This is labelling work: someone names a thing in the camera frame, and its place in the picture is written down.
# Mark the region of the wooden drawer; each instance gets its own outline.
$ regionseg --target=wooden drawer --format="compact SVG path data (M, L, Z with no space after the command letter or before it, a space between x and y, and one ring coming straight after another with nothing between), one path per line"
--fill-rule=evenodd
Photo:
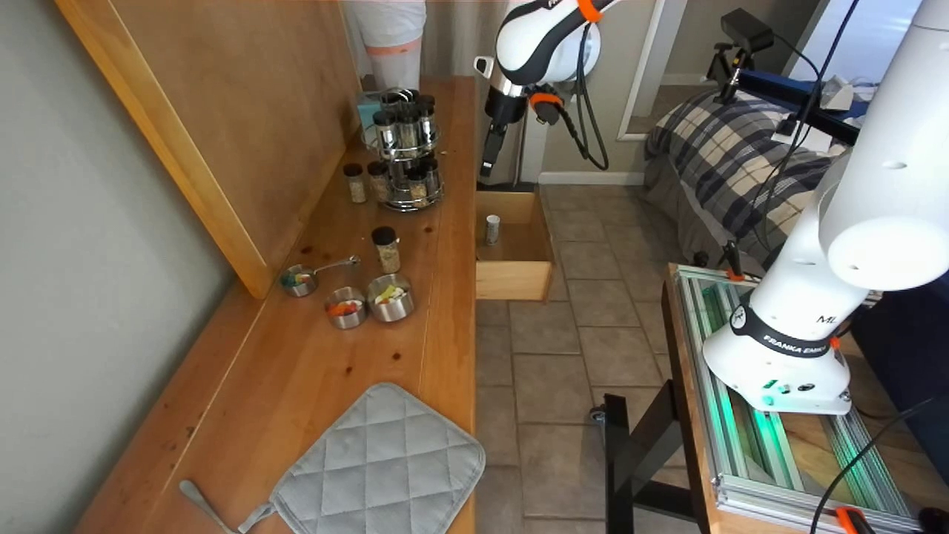
M502 216L502 236L483 242L483 216ZM554 253L538 193L477 193L477 299L547 299Z

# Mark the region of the small glass cup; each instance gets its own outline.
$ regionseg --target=small glass cup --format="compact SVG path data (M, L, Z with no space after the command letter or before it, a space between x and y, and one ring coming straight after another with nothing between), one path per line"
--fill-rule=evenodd
M369 309L382 323L398 323L415 312L415 297L400 274L378 275L369 285Z
M326 297L323 312L338 328L357 328L366 318L366 299L354 285L341 285Z

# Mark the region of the white container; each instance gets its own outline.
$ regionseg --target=white container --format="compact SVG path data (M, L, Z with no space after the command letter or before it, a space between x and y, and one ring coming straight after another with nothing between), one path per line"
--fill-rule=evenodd
M425 0L348 0L378 82L418 90Z

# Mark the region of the metal stand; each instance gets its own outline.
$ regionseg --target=metal stand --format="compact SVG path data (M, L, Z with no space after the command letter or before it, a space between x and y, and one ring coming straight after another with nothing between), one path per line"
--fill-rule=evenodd
M652 481L683 446L673 383L664 383L640 425L630 434L625 397L605 395L594 409L605 425L605 520L608 534L636 532L636 505L691 520L691 490Z

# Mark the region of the gray wall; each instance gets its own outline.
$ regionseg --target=gray wall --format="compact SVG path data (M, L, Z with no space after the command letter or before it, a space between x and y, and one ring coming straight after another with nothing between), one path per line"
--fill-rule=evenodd
M0 2L0 112L0 532L69 532L228 269L50 2Z

